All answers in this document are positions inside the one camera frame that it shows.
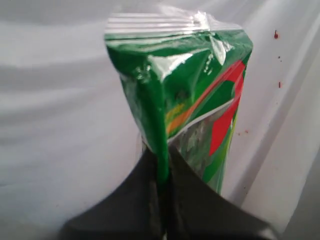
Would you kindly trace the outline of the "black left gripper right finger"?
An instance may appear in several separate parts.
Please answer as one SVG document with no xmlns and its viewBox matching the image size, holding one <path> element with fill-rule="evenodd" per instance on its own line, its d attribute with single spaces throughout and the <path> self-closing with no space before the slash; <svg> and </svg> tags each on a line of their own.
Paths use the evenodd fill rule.
<svg viewBox="0 0 320 240">
<path fill-rule="evenodd" d="M 170 154 L 169 240 L 275 240 L 271 225 L 204 183 L 175 147 Z"/>
</svg>

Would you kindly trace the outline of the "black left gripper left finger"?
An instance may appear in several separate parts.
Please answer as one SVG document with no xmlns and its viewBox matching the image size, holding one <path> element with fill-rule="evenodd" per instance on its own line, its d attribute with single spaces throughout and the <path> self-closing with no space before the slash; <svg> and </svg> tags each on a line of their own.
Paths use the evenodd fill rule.
<svg viewBox="0 0 320 240">
<path fill-rule="evenodd" d="M 62 227 L 61 240 L 161 240 L 157 157 L 146 149 L 109 196 Z"/>
</svg>

